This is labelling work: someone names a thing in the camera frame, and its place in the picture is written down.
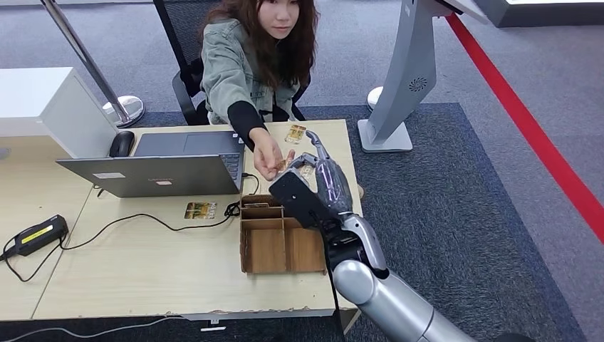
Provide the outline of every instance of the red tape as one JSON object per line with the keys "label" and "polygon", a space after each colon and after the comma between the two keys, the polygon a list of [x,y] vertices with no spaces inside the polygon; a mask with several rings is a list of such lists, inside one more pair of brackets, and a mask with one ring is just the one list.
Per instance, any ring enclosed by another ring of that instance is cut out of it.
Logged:
{"label": "red tape", "polygon": [[604,207],[602,204],[549,140],[537,120],[497,70],[466,26],[459,20],[459,17],[452,14],[447,17],[447,21],[520,133],[600,239],[600,242],[604,244]]}

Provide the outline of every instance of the black sleeve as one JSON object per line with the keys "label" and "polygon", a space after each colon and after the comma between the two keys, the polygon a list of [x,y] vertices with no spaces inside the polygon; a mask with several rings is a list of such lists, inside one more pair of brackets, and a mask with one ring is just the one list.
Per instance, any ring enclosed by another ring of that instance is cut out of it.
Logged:
{"label": "black sleeve", "polygon": [[249,131],[252,128],[266,129],[255,107],[249,102],[237,101],[229,106],[227,112],[231,126],[239,134],[239,137],[244,141],[246,146],[253,151],[254,142],[249,138]]}

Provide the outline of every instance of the desk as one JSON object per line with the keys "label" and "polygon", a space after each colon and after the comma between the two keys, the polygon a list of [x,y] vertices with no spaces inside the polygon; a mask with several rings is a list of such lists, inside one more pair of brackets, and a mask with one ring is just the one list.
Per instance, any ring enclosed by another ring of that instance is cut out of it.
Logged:
{"label": "desk", "polygon": [[[292,145],[283,139],[291,123],[267,126],[285,154],[315,152],[310,141]],[[348,132],[344,120],[308,121],[353,189],[356,212],[360,200]],[[228,130],[225,125],[139,128],[143,133]],[[246,150],[244,171],[258,175]],[[259,193],[268,192],[261,179]],[[255,180],[244,180],[243,193],[254,191]],[[69,245],[88,240],[108,222],[140,212],[155,215],[172,227],[210,224],[223,218],[237,195],[118,199],[104,193],[89,196]],[[184,218],[188,202],[216,202],[215,220]],[[354,305],[339,298],[342,309]],[[171,232],[148,218],[120,222],[89,245],[64,252],[40,300],[34,318],[88,318],[106,316],[193,315],[198,319],[264,318],[274,316],[329,316],[334,309],[329,278],[319,273],[247,275],[239,258],[239,218],[206,229]]]}
{"label": "desk", "polygon": [[[76,223],[92,185],[55,163],[69,155],[47,136],[0,138],[0,148],[10,155],[0,160],[0,242],[4,244],[21,230],[41,223],[55,214]],[[55,244],[28,257],[14,256],[11,265],[22,277],[29,277]],[[51,277],[60,251],[55,252],[40,272],[21,283],[0,264],[0,320],[30,319]]]}

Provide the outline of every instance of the computer mouse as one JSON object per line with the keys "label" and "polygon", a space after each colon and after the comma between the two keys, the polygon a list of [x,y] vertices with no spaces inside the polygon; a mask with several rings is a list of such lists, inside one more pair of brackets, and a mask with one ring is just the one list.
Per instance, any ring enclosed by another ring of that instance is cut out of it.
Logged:
{"label": "computer mouse", "polygon": [[127,157],[134,146],[134,133],[129,130],[119,132],[109,149],[109,157]]}

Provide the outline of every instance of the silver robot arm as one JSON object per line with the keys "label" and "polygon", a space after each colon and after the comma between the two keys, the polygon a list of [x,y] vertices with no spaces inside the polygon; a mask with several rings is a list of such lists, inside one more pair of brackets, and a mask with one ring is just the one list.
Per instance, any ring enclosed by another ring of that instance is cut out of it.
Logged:
{"label": "silver robot arm", "polygon": [[[355,304],[392,342],[471,342],[386,265],[375,231],[353,213],[348,181],[319,137],[307,131],[318,157],[305,153],[270,186],[270,193],[305,228],[327,244],[335,289]],[[315,167],[317,193],[297,168]]]}
{"label": "silver robot arm", "polygon": [[474,341],[387,269],[377,237],[366,220],[356,214],[350,215],[344,221],[343,229],[364,240],[369,265],[353,259],[340,262],[333,270],[335,289],[367,315],[392,342]]}

